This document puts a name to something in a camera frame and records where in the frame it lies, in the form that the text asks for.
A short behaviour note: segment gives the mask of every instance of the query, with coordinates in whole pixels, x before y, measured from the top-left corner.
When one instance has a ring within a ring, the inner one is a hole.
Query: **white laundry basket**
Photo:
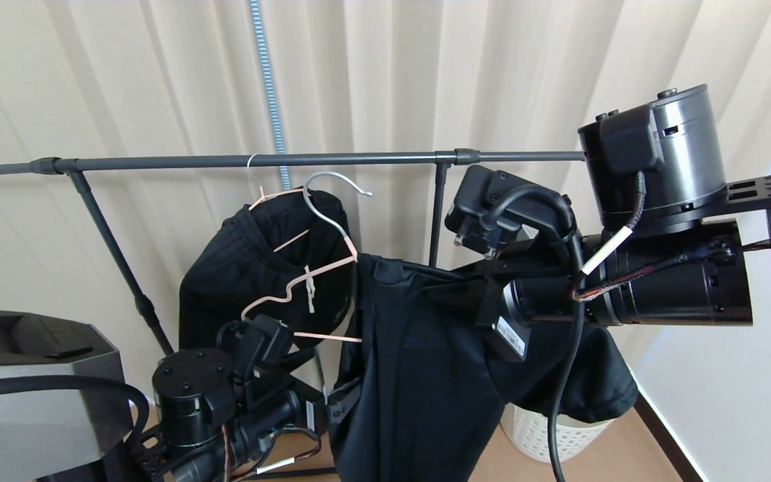
[[[566,415],[558,416],[556,438],[558,455],[566,461],[587,447],[614,420],[585,424]],[[501,417],[501,428],[523,454],[532,459],[549,463],[547,443],[547,418],[508,403]]]

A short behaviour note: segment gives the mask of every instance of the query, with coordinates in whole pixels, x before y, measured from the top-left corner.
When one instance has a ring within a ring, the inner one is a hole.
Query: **screw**
[[[664,90],[664,91],[659,92],[658,94],[656,94],[656,98],[671,97],[672,95],[674,95],[676,93],[677,93],[677,89],[676,88],[670,88],[668,90]]]

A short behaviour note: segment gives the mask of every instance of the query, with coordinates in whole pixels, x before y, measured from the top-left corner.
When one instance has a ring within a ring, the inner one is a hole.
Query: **white sticker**
[[[315,430],[315,404],[309,400],[305,400],[305,418],[308,419],[309,430],[317,431]]]
[[[516,331],[513,331],[510,324],[505,321],[505,318],[499,317],[498,323],[495,324],[495,330],[505,337],[505,341],[507,341],[514,351],[519,353],[520,357],[525,356],[525,342],[517,335]]]

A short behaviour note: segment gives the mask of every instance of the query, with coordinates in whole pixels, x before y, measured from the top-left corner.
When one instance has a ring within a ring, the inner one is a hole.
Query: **wooden floor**
[[[270,461],[305,451],[311,441],[305,436],[282,436]],[[333,467],[328,443],[317,457],[294,464],[293,469]],[[568,482],[680,482],[674,468],[660,450],[634,410],[611,424],[584,452],[563,463]],[[294,482],[337,482],[337,475],[283,479]],[[499,428],[478,461],[471,482],[554,482],[549,464],[539,463],[518,451]]]

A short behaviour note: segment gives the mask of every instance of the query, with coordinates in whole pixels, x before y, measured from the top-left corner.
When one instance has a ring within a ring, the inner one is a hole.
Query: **horizontal rod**
[[[54,161],[56,171],[24,164],[0,165],[0,174],[64,174],[67,171],[120,171],[134,169],[183,169],[202,167],[276,167],[277,165],[373,165],[373,164],[475,164],[477,162],[582,161],[574,151],[492,152],[471,149],[418,153],[310,153],[310,155],[214,155],[180,157],[128,157],[98,159],[61,159]]]

